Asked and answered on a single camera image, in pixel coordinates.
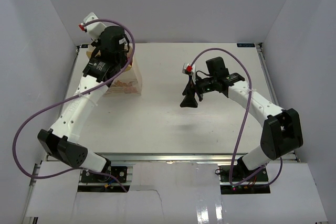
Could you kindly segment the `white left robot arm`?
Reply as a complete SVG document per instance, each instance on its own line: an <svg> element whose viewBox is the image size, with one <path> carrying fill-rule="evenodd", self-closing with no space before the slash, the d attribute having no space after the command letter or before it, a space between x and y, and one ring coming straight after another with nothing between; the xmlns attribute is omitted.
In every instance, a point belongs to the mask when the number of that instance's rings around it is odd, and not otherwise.
<svg viewBox="0 0 336 224"><path fill-rule="evenodd" d="M109 88L105 82L126 65L128 42L119 26L102 31L93 43L95 49L77 87L79 97L69 102L50 129L40 130L37 136L48 155L72 168L92 170L101 182L110 178L110 161L80 145L79 138L91 111Z"/></svg>

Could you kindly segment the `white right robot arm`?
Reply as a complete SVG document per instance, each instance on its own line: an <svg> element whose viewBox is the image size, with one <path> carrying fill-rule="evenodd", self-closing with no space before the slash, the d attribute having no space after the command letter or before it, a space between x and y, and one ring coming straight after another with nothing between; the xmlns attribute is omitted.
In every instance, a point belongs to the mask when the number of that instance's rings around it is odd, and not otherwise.
<svg viewBox="0 0 336 224"><path fill-rule="evenodd" d="M248 111L262 126L260 144L239 158L235 170L247 182L256 175L256 169L276 160L303 145L300 117L294 109L283 109L252 91L248 82L238 73L229 73L221 57L206 61L205 78L197 75L195 65L186 63L182 72L188 83L182 93L182 108L196 108L203 95L217 91Z"/></svg>

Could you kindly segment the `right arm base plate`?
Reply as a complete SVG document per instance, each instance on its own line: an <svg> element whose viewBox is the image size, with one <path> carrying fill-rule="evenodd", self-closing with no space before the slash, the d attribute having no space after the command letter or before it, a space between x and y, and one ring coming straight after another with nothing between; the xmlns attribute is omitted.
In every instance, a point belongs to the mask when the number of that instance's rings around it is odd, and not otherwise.
<svg viewBox="0 0 336 224"><path fill-rule="evenodd" d="M229 165L222 165L219 166L218 169L215 170L215 174L219 176L220 182L224 183L225 185L231 186L229 182L229 170L230 166ZM236 184L240 182L241 180L245 179L246 177L250 176L253 172L247 172L247 174L243 172L239 172L238 169L234 168L233 169L233 174L232 174L232 183ZM268 180L268 174L266 169L264 168L261 172L258 174L254 175L251 177L249 180L246 180L245 182L242 183L243 186L252 186L257 183L259 184L266 184L269 182Z"/></svg>

